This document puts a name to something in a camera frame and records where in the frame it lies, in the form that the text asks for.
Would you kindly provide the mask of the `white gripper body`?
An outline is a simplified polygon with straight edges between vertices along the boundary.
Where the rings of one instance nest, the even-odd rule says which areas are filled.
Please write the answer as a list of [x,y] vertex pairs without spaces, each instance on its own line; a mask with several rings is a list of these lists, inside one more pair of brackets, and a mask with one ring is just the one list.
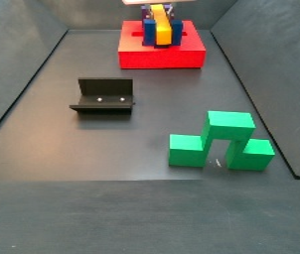
[[162,3],[194,2],[197,0],[122,0],[124,5],[144,5]]

